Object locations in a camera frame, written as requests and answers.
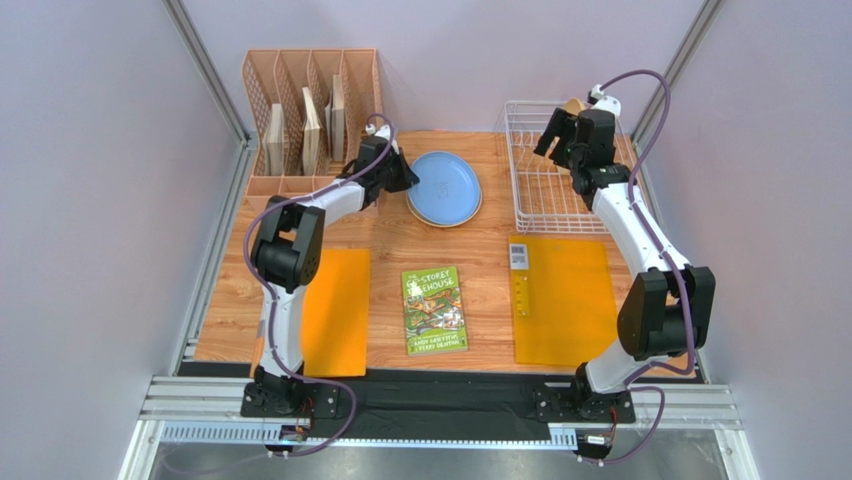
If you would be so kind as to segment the blue plate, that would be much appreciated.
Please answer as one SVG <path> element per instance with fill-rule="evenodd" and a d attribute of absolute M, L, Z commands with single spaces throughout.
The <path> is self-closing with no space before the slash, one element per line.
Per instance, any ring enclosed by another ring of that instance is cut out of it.
<path fill-rule="evenodd" d="M 446 197 L 450 194 L 481 194 L 479 179 L 470 164 L 458 155 L 432 151 L 421 155 L 411 165 L 420 182 L 407 191 Z"/>

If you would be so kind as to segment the cream yellow plate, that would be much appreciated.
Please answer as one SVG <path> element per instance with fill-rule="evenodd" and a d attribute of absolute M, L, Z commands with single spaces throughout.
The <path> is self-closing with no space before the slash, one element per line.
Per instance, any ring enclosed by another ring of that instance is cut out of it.
<path fill-rule="evenodd" d="M 406 198 L 411 213 L 438 228 L 453 228 L 470 221 L 480 210 L 481 194 L 450 194 L 446 197 L 410 194 Z"/>

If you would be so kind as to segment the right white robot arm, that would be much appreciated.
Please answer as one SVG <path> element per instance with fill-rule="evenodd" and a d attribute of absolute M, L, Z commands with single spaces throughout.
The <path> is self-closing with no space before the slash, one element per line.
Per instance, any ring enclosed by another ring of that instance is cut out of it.
<path fill-rule="evenodd" d="M 605 419 L 630 398 L 630 385 L 647 370 L 669 369 L 685 356 L 679 374 L 691 373 L 705 344 L 716 280 L 679 253 L 652 218 L 637 169 L 615 160 L 617 118 L 597 108 L 572 114 L 555 108 L 534 149 L 570 173 L 574 192 L 609 230 L 633 283 L 619 310 L 616 340 L 581 364 L 566 399 L 586 421 Z"/>

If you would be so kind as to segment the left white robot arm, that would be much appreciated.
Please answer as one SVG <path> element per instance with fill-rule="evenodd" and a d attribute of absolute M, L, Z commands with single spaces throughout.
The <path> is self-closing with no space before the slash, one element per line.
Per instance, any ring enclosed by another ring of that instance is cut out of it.
<path fill-rule="evenodd" d="M 326 227 L 365 210 L 384 191 L 418 183 L 396 141 L 367 136 L 329 185 L 300 197 L 273 196 L 252 223 L 247 265 L 264 289 L 262 351 L 246 385 L 241 414 L 294 418 L 309 413 L 315 389 L 303 372 L 302 325 L 308 285 L 319 271 Z"/>

